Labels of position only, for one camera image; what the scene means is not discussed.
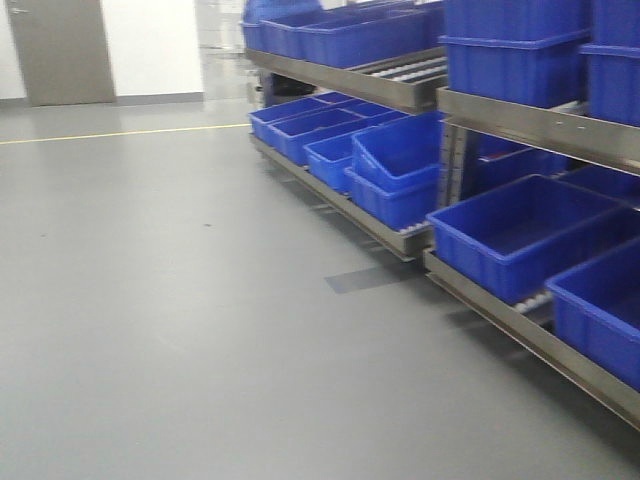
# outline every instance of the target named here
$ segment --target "gray baseboard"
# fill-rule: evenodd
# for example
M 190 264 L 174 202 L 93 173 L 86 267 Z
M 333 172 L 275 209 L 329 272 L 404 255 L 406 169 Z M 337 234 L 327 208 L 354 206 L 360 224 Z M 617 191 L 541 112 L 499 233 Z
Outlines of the gray baseboard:
M 28 98 L 0 98 L 0 108 L 17 108 L 28 106 Z
M 187 102 L 204 102 L 204 92 L 168 93 L 160 95 L 124 95 L 116 99 L 116 105 L 124 107 Z

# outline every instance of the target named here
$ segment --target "gray door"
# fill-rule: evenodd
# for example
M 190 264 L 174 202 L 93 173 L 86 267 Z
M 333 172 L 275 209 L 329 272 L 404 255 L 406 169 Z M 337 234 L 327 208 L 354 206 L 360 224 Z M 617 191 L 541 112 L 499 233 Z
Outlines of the gray door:
M 32 105 L 113 102 L 100 0 L 6 0 Z

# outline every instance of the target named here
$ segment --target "stacked blue bins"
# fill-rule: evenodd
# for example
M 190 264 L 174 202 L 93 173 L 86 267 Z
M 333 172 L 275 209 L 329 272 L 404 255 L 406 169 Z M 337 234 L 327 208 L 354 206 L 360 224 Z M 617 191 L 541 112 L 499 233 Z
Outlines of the stacked blue bins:
M 612 228 L 640 230 L 637 212 Z M 555 333 L 640 390 L 640 240 L 628 242 L 551 279 Z
M 248 0 L 242 15 L 247 48 L 267 51 L 262 20 L 321 10 L 319 0 Z
M 480 194 L 528 175 L 566 171 L 568 159 L 544 150 L 525 148 L 506 155 L 480 157 L 473 175 L 474 194 Z
M 594 0 L 594 43 L 589 57 L 592 117 L 640 126 L 640 2 Z
M 618 244 L 623 204 L 533 175 L 428 216 L 438 256 L 506 303 Z
M 640 207 L 640 177 L 635 175 L 591 165 L 571 172 L 561 180 Z
M 436 208 L 440 141 L 439 112 L 354 135 L 346 169 L 354 203 L 394 230 L 424 222 Z
M 362 102 L 342 93 L 329 92 L 251 112 L 249 118 L 255 136 L 273 147 L 276 143 L 276 136 L 273 130 L 269 128 L 270 125 L 284 120 L 318 113 L 322 110 L 340 108 L 356 103 Z
M 370 9 L 300 30 L 305 59 L 348 68 L 437 46 L 444 30 L 444 13 L 442 2 L 420 8 Z
M 304 146 L 355 132 L 367 127 L 367 119 L 355 113 L 333 108 L 269 126 L 276 141 L 274 147 L 296 165 L 306 165 Z
M 448 0 L 449 87 L 550 108 L 585 97 L 590 0 Z
M 361 103 L 347 110 L 362 115 L 370 126 L 382 125 L 407 114 L 373 103 Z M 353 136 L 347 133 L 321 142 L 306 145 L 309 171 L 333 190 L 349 192 L 349 181 L 345 169 L 353 163 Z

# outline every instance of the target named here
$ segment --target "shelf frame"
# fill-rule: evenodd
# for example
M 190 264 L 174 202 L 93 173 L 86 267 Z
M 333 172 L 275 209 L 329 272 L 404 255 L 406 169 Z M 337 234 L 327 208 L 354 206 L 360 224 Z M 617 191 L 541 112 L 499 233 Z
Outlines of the shelf frame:
M 445 57 L 443 47 L 403 55 L 351 69 L 340 69 L 295 60 L 258 50 L 246 49 L 246 57 L 256 66 L 302 82 L 352 95 L 409 114 L 434 110 L 437 92 L 447 85 L 446 74 L 435 74 L 415 82 L 395 81 L 372 76 L 372 73 L 419 61 Z
M 406 233 L 396 232 L 362 210 L 348 196 L 332 190 L 324 182 L 311 175 L 306 168 L 294 164 L 255 135 L 249 134 L 249 138 L 260 153 L 291 173 L 302 185 L 335 208 L 402 261 L 409 262 L 416 258 L 421 259 L 424 249 L 432 244 L 433 231 L 429 225 L 424 224 L 417 228 L 408 229 Z
M 586 105 L 542 109 L 441 88 L 447 125 L 640 175 L 640 128 L 584 117 Z
M 427 276 L 602 405 L 640 430 L 640 392 L 425 250 Z

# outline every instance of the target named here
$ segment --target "gray epoxy floor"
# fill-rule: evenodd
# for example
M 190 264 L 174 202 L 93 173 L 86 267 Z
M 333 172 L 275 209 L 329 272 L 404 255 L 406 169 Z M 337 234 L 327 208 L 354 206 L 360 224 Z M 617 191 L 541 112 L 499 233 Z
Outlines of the gray epoxy floor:
M 5 110 L 3 138 L 244 121 Z M 246 127 L 0 145 L 0 478 L 637 479 L 640 436 Z

